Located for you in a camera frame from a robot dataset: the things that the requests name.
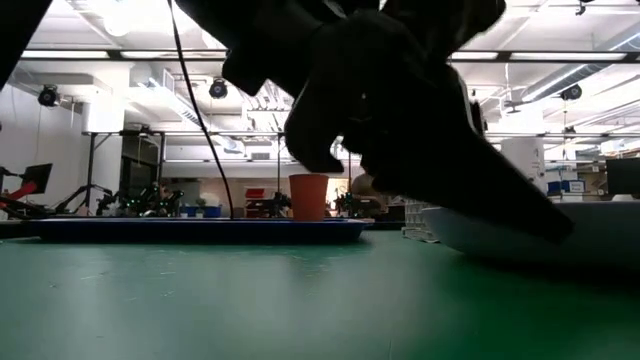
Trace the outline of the white plate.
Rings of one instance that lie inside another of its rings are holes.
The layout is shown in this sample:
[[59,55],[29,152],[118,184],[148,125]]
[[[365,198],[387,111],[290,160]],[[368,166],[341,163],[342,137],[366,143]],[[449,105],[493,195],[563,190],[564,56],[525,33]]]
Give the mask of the white plate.
[[558,244],[445,208],[425,209],[422,216],[440,243],[469,256],[640,274],[640,201],[561,202],[556,208],[574,224]]

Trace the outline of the white cabinet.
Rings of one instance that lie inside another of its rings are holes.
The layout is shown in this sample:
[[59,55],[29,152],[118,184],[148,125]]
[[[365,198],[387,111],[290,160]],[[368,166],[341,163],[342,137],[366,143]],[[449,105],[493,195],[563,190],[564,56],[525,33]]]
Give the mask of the white cabinet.
[[547,193],[545,150],[541,138],[509,138],[500,152],[541,192]]

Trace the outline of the dark blue tray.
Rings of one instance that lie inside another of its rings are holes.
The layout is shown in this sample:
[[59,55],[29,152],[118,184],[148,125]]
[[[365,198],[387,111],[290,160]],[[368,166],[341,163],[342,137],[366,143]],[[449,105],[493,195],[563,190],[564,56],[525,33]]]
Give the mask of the dark blue tray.
[[359,239],[367,224],[349,219],[57,218],[22,229],[48,242],[113,244],[335,244]]

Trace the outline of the orange ribbed cup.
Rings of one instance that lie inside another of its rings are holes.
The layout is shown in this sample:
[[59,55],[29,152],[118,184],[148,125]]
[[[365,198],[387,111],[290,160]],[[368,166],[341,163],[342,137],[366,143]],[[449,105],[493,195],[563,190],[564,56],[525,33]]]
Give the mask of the orange ribbed cup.
[[329,177],[324,174],[289,176],[293,219],[297,222],[321,222],[325,218]]

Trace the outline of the black overhead light bar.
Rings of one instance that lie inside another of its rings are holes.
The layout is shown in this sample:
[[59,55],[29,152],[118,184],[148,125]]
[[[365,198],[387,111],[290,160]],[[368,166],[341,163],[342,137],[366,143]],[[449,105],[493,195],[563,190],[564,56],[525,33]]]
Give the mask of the black overhead light bar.
[[[27,49],[21,61],[178,61],[175,50]],[[640,64],[640,51],[480,51],[453,53],[452,63]]]

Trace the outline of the black monitor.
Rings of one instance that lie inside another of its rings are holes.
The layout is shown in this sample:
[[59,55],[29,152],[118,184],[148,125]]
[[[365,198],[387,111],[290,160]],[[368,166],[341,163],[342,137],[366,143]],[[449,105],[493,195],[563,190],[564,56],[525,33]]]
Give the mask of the black monitor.
[[609,159],[606,173],[610,194],[640,194],[640,158]]
[[21,176],[21,186],[30,186],[33,189],[32,194],[44,194],[52,168],[52,163],[28,166]]

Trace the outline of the background robot arms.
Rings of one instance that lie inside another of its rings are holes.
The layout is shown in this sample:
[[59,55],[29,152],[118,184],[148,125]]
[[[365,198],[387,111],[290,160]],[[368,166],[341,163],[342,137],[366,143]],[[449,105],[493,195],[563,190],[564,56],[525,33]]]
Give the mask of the background robot arms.
[[120,191],[112,195],[105,194],[98,201],[96,215],[121,218],[175,217],[179,214],[183,196],[181,190],[170,190],[154,182],[134,195]]

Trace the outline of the person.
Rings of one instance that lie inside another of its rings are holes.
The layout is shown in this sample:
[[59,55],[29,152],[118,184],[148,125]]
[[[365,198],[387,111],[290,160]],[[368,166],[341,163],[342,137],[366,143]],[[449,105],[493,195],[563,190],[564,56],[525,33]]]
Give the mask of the person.
[[387,210],[384,195],[373,187],[373,177],[363,173],[351,183],[351,209],[355,217],[374,218]]

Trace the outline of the blue bin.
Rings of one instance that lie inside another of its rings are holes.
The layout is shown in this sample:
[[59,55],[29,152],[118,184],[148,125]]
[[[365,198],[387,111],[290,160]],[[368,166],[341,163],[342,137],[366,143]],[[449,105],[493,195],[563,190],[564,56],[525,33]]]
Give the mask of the blue bin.
[[219,218],[221,209],[221,206],[183,206],[180,208],[179,214],[182,217]]

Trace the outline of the blue box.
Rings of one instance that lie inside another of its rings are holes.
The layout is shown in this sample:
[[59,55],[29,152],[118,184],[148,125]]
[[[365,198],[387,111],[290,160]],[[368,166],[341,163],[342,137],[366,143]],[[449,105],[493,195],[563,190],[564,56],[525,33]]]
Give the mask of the blue box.
[[547,183],[548,196],[560,196],[562,194],[583,194],[586,190],[584,180],[559,180]]

